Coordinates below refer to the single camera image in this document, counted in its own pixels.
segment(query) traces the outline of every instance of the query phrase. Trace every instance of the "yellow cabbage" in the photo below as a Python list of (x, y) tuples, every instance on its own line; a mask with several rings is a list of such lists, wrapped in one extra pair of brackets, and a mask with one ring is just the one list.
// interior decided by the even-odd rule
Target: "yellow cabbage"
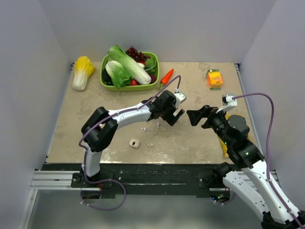
[(93, 73), (95, 67), (87, 56), (81, 56), (74, 65), (74, 79), (72, 87), (75, 90), (82, 91), (86, 88), (89, 76)]

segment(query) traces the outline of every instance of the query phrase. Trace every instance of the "orange carrot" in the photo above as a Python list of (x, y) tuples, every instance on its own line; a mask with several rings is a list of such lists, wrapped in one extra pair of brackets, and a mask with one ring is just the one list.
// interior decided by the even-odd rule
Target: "orange carrot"
[(160, 85), (158, 87), (159, 90), (161, 90), (167, 83), (169, 82), (171, 76), (173, 74), (173, 69), (171, 69), (160, 81)]

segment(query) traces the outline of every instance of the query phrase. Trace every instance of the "cherry tomato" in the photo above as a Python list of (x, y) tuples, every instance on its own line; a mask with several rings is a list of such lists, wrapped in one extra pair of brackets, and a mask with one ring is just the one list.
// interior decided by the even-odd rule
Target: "cherry tomato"
[(132, 79), (132, 82), (130, 83), (129, 86), (135, 86), (135, 85), (139, 85), (139, 83), (135, 79)]

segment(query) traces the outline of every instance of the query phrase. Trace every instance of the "green basket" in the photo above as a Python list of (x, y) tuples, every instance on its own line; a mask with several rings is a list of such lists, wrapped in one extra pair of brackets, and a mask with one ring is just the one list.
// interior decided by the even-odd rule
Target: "green basket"
[(158, 83), (159, 81), (159, 74), (160, 74), (160, 67), (159, 67), (159, 61), (158, 61), (158, 57), (152, 53), (152, 52), (143, 52), (143, 54), (145, 56), (150, 56), (151, 58), (154, 58), (157, 62), (156, 64), (156, 67), (155, 67), (155, 76), (157, 78), (156, 82), (152, 83), (152, 84), (146, 84), (146, 85), (136, 85), (136, 86), (125, 86), (125, 87), (121, 87), (121, 88), (116, 88), (115, 86), (109, 86), (109, 85), (106, 85), (103, 80), (102, 80), (102, 70), (105, 68), (105, 65), (107, 63), (107, 60), (108, 60), (108, 55), (106, 55), (103, 59), (103, 62), (102, 62), (102, 67), (101, 67), (101, 71), (100, 71), (100, 81), (101, 81), (101, 84), (109, 91), (112, 91), (112, 92), (138, 92), (138, 91), (148, 91), (148, 90), (151, 90), (153, 89), (156, 84)]

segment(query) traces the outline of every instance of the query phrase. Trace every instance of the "tabletop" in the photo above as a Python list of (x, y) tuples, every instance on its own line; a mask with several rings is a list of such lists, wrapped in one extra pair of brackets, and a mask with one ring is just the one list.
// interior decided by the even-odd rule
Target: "tabletop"
[[(110, 92), (100, 83), (101, 62), (94, 62), (96, 70), (88, 79), (84, 91), (72, 88), (74, 71), (63, 100), (58, 117), (48, 163), (82, 163), (84, 151), (78, 146), (82, 136), (81, 127), (96, 108), (106, 110), (122, 109), (133, 106), (157, 93), (157, 89), (143, 92)], [(179, 109), (198, 110), (208, 104), (222, 106), (223, 94), (242, 94), (242, 88), (235, 65), (223, 62), (160, 62), (160, 78), (174, 68), (174, 76), (181, 75), (180, 91), (187, 95), (187, 100)], [(205, 78), (208, 69), (219, 69), (224, 84), (219, 91), (210, 91)], [(173, 82), (168, 90), (174, 92), (178, 81)], [(250, 139), (255, 142), (253, 127), (245, 100), (238, 99), (238, 106), (228, 112), (246, 118), (250, 126)], [(101, 163), (177, 163), (177, 164), (219, 164), (230, 163), (224, 157), (217, 135), (212, 129), (203, 130), (200, 125), (191, 126), (187, 114), (184, 114), (174, 126), (164, 120), (135, 123), (119, 129), (111, 144), (103, 151)], [(137, 149), (129, 146), (130, 139), (140, 141)]]

